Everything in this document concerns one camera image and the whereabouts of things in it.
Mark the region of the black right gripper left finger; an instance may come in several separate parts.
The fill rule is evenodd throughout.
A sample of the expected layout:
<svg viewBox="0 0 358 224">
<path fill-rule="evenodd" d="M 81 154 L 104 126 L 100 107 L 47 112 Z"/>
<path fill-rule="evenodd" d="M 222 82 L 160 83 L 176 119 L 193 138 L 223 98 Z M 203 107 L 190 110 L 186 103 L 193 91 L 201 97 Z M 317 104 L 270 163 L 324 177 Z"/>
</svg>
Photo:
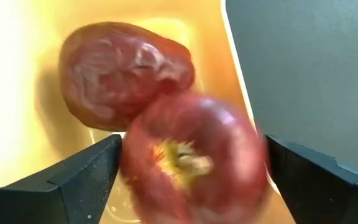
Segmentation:
<svg viewBox="0 0 358 224">
<path fill-rule="evenodd" d="M 0 188 L 0 224 L 98 224 L 119 168 L 122 137 L 112 134 Z"/>
</svg>

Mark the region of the yellow plastic basket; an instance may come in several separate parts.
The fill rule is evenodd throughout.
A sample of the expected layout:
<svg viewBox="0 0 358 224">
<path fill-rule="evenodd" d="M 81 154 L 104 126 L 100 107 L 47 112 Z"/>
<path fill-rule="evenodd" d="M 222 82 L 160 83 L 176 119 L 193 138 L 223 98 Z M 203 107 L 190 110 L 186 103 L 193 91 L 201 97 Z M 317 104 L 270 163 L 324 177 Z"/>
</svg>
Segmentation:
<svg viewBox="0 0 358 224">
<path fill-rule="evenodd" d="M 188 47 L 196 89 L 252 113 L 228 0 L 0 0 L 0 191 L 106 138 L 67 110 L 60 47 L 76 28 L 129 22 Z"/>
</svg>

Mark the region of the red yellow apple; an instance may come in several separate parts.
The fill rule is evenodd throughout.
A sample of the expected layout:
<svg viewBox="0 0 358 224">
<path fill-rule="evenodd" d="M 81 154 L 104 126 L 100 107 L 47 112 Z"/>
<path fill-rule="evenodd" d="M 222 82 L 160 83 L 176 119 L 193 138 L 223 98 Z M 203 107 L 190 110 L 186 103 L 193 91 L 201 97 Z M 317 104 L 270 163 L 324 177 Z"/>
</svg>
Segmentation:
<svg viewBox="0 0 358 224">
<path fill-rule="evenodd" d="M 255 224 L 268 188 L 265 139 L 200 93 L 164 96 L 127 130 L 120 162 L 141 224 Z"/>
</svg>

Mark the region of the black table mat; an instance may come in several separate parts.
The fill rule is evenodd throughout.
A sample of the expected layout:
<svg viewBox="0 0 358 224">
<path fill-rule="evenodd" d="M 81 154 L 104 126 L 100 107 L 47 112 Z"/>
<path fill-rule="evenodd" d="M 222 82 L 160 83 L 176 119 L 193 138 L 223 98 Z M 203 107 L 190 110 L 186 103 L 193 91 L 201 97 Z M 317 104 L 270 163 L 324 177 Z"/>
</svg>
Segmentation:
<svg viewBox="0 0 358 224">
<path fill-rule="evenodd" d="M 358 173 L 358 0 L 226 0 L 224 9 L 261 129 Z"/>
</svg>

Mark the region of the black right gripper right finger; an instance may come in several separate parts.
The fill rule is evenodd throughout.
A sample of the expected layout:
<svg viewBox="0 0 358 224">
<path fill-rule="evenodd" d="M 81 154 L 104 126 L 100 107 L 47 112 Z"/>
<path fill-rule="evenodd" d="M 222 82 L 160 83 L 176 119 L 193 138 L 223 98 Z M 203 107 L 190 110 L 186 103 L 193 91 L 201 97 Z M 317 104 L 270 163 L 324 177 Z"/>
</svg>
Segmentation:
<svg viewBox="0 0 358 224">
<path fill-rule="evenodd" d="M 358 224 L 358 168 L 266 135 L 270 176 L 296 224 Z"/>
</svg>

